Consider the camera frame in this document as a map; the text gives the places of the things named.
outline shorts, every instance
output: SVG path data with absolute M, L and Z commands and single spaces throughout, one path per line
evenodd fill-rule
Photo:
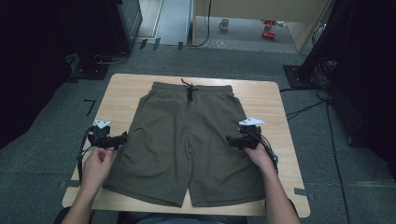
M 226 140 L 241 136 L 238 122 L 246 118 L 231 86 L 154 82 L 104 187 L 168 206 L 181 206 L 187 189 L 198 207 L 261 200 L 258 167 Z

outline gray carpet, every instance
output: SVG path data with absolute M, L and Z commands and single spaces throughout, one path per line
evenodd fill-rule
M 216 77 L 274 81 L 288 88 L 283 64 L 301 64 L 304 55 L 229 49 L 183 49 L 160 46 L 135 48 L 121 63 L 111 65 L 105 80 L 64 83 L 42 110 L 32 128 L 0 150 L 1 223 L 52 223 L 62 209 L 82 134 L 93 122 L 111 76 L 116 73 L 182 77 Z M 97 104 L 89 116 L 91 103 Z M 319 101 L 315 91 L 285 91 L 287 113 Z M 347 145 L 347 132 L 330 106 L 336 153 L 345 185 L 350 223 L 394 223 L 396 185 L 386 164 L 367 148 Z M 290 131 L 311 216 L 303 223 L 347 223 L 346 209 L 332 153 L 326 105 L 290 120 Z M 116 212 L 99 211 L 94 223 L 115 223 Z M 249 223 L 264 223 L 250 217 Z

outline elastic waistband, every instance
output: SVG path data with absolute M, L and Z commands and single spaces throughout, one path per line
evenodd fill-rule
M 186 84 L 176 85 L 162 82 L 154 82 L 152 84 L 153 90 L 168 90 L 168 91 L 185 91 L 189 86 Z M 193 86 L 195 89 L 199 91 L 223 91 L 223 92 L 233 92 L 233 87 L 230 85 L 227 86 Z

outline person's right hand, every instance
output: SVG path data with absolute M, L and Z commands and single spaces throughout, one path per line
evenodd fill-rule
M 84 161 L 82 169 L 81 189 L 96 193 L 102 187 L 111 168 L 112 150 L 96 148 L 87 160 Z
M 255 149 L 252 148 L 245 148 L 245 152 L 248 154 L 250 159 L 261 169 L 263 169 L 267 164 L 271 164 L 271 159 L 267 154 L 262 143 L 259 143 Z

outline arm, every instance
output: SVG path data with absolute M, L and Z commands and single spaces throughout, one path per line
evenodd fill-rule
M 62 223 L 89 222 L 93 199 L 110 172 L 112 153 L 112 150 L 97 148 L 85 160 L 81 187 Z
M 245 148 L 250 159 L 260 168 L 264 179 L 268 223 L 301 223 L 283 190 L 274 165 L 262 144 Z

